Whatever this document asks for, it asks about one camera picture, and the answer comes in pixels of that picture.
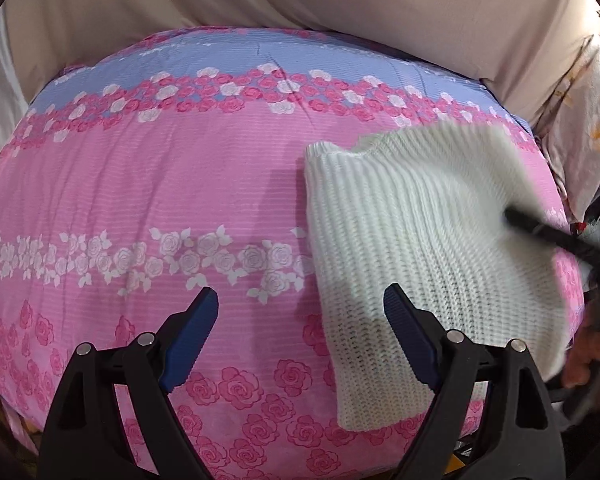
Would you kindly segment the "person's right hand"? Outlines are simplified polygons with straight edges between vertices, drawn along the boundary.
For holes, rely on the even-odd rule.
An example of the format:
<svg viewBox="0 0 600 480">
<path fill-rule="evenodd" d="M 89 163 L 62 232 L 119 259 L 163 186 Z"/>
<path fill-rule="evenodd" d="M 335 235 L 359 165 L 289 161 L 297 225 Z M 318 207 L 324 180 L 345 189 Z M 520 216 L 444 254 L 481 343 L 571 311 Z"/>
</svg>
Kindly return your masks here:
<svg viewBox="0 0 600 480">
<path fill-rule="evenodd" d="M 600 361 L 598 342 L 600 333 L 594 330 L 593 322 L 588 315 L 581 322 L 572 345 L 567 352 L 562 384 L 566 388 L 585 385 L 592 374 L 592 363 Z"/>
</svg>

